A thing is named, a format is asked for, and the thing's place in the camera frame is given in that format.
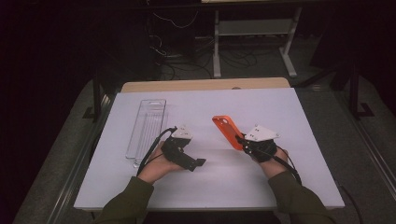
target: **black object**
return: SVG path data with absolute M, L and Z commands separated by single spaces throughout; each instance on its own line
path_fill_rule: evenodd
M 189 142 L 190 139 L 169 136 L 163 143 L 162 150 L 163 155 L 167 160 L 174 162 L 184 169 L 194 171 L 195 167 L 204 165 L 206 160 L 195 160 L 184 153 L 183 147 L 185 147 Z
M 275 161 L 285 166 L 294 175 L 297 183 L 302 185 L 302 181 L 297 170 L 294 167 L 291 167 L 287 162 L 280 159 L 278 156 L 275 156 L 277 151 L 276 148 L 278 146 L 273 139 L 260 142 L 249 141 L 244 138 L 240 138 L 239 136 L 236 136 L 236 139 L 240 144 L 243 145 L 245 153 L 247 153 L 253 160 L 257 162 L 265 162 L 274 159 Z
M 244 146 L 245 153 L 257 162 L 269 161 L 276 154 L 276 144 L 273 139 L 260 142 L 238 140 L 238 142 Z

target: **white table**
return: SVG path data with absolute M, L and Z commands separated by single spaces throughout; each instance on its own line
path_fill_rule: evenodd
M 187 125 L 193 138 L 185 152 L 207 159 L 194 172 L 167 175 L 155 184 L 149 210 L 263 210 L 276 208 L 275 197 L 260 167 L 236 151 L 211 118 L 228 115 L 241 132 L 255 124 L 281 134 L 276 143 L 288 150 L 303 184 L 328 208 L 344 207 L 292 88 L 128 92 L 117 95 L 75 207 L 101 210 L 136 174 L 125 153 L 141 100 L 166 99 L 167 126 Z

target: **orange phone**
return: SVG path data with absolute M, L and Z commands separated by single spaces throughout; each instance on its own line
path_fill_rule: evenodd
M 244 135 L 239 132 L 238 128 L 233 123 L 233 120 L 226 115 L 219 115 L 212 118 L 219 130 L 224 134 L 233 148 L 237 150 L 242 150 L 243 146 L 238 143 L 236 136 L 240 138 L 245 138 Z

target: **transparent tray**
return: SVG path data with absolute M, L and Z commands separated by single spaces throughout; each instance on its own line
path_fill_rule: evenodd
M 155 138 L 166 127 L 166 100 L 142 100 L 137 112 L 134 130 L 131 135 L 126 158 L 134 160 L 134 166 L 140 162 L 149 151 Z

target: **olive green sleeve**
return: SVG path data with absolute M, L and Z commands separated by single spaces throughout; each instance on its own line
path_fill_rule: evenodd
M 289 213 L 292 224 L 335 223 L 320 198 L 310 189 L 299 185 L 291 172 L 283 172 L 268 180 L 279 212 Z
M 145 214 L 152 191 L 152 185 L 133 176 L 125 190 L 105 205 L 93 223 L 135 223 L 137 217 Z

